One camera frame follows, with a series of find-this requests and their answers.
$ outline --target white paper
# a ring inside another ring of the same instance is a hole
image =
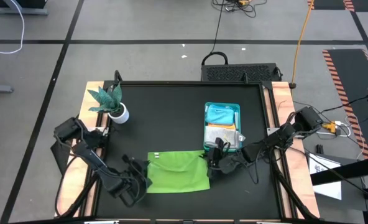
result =
[[[324,164],[326,167],[330,169],[336,168],[340,166],[340,163],[334,162],[329,159],[325,159],[313,154],[309,154],[310,157],[314,158],[318,162]],[[325,171],[327,168],[323,167],[321,164],[315,162],[313,159],[308,158],[308,165],[310,169],[310,174],[315,174],[317,172]],[[341,182],[333,182],[328,184],[321,184],[314,187],[314,192],[318,194],[322,194],[331,198],[335,198],[341,200]]]

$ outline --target black tabletop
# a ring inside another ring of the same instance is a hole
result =
[[[203,149],[206,102],[241,107],[244,144],[266,137],[266,112],[260,85],[125,85],[122,102],[130,118],[111,122],[105,162],[123,170],[123,154],[147,159],[148,152]],[[270,166],[257,164],[255,185],[244,169],[211,182],[211,188],[183,194],[147,194],[132,208],[99,187],[96,214],[101,218],[149,219],[274,219],[279,218],[275,181]],[[250,168],[255,178],[254,167]]]

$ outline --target potted plant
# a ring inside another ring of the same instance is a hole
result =
[[[101,87],[98,87],[98,92],[94,90],[88,90],[88,92],[99,103],[99,107],[92,107],[90,111],[108,113],[108,116],[117,124],[123,124],[129,119],[129,112],[121,103],[121,84],[118,84],[114,90],[110,88],[107,92]]]

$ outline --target blue container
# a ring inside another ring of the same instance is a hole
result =
[[[205,129],[206,126],[208,125],[208,123],[206,122],[206,112],[207,112],[207,108],[209,108],[210,105],[216,105],[216,106],[225,106],[228,108],[231,108],[234,110],[234,124],[235,124],[235,128],[237,131],[239,131],[241,133],[241,108],[239,107],[238,104],[235,103],[212,103],[212,102],[207,102],[205,103],[205,116],[203,118],[204,120],[204,130],[203,133],[205,135]],[[209,146],[205,146],[205,143],[203,143],[203,148],[208,151],[209,150]],[[229,149],[229,152],[235,152],[237,149]]]

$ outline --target artificial plant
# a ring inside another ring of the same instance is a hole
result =
[[[119,83],[114,90],[111,88],[108,91],[103,90],[100,86],[98,92],[87,90],[91,96],[99,103],[99,107],[92,107],[89,110],[97,113],[117,114],[121,112],[122,89]]]

